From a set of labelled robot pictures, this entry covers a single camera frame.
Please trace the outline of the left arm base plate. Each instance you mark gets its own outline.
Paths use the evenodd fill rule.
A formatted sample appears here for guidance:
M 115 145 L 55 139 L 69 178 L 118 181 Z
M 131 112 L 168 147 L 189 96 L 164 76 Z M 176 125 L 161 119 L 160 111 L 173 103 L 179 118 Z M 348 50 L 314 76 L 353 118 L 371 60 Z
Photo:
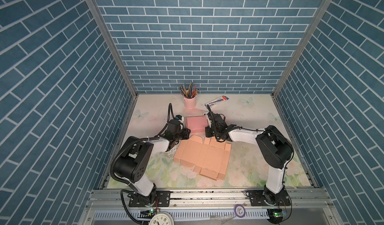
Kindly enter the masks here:
M 140 207 L 169 207 L 171 200 L 170 191 L 152 191 L 149 196 L 145 197 L 140 194 L 128 195 L 129 207 L 140 208 Z

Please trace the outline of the pink paper box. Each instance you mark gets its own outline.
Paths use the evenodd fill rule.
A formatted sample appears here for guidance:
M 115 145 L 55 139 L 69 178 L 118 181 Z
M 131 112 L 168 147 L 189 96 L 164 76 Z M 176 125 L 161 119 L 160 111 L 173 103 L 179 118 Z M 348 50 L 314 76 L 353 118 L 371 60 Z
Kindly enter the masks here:
M 187 117 L 186 125 L 191 133 L 204 133 L 205 128 L 209 126 L 205 116 Z

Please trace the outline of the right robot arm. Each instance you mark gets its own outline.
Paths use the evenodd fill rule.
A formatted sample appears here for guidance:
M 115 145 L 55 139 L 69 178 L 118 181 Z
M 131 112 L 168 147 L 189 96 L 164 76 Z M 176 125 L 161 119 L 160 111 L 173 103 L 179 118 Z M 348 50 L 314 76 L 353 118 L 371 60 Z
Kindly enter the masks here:
M 220 114 L 204 113 L 209 125 L 205 128 L 206 137 L 223 142 L 243 142 L 259 146 L 268 164 L 267 182 L 264 186 L 265 202 L 272 206 L 285 196 L 284 178 L 287 164 L 294 157 L 294 149 L 275 126 L 263 130 L 246 129 L 237 125 L 227 125 Z

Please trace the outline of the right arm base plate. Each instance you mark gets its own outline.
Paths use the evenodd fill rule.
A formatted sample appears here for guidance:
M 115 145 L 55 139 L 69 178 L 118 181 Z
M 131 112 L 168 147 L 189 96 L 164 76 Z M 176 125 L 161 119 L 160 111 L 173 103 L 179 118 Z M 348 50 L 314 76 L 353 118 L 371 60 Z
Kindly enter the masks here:
M 245 195 L 249 198 L 252 207 L 290 206 L 292 204 L 285 188 L 278 194 L 274 194 L 265 188 L 264 190 L 248 190 L 245 192 Z

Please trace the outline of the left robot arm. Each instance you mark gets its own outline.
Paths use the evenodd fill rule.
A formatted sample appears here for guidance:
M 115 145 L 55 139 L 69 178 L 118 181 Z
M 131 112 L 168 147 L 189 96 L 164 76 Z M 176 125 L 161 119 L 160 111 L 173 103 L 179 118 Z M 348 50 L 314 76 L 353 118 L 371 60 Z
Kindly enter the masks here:
M 184 126 L 183 117 L 176 116 L 155 137 L 129 137 L 111 163 L 111 177 L 128 185 L 136 194 L 152 199 L 156 185 L 145 175 L 151 156 L 168 152 L 179 141 L 188 139 L 190 133 L 191 130 Z

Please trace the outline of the peach paper box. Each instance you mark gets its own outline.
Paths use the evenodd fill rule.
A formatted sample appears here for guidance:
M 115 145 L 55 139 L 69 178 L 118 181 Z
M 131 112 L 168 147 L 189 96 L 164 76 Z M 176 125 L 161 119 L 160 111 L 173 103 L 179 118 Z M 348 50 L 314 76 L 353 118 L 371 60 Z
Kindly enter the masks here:
M 182 140 L 176 150 L 174 162 L 191 168 L 194 173 L 213 180 L 223 180 L 227 173 L 232 144 L 220 143 L 214 138 L 193 135 Z

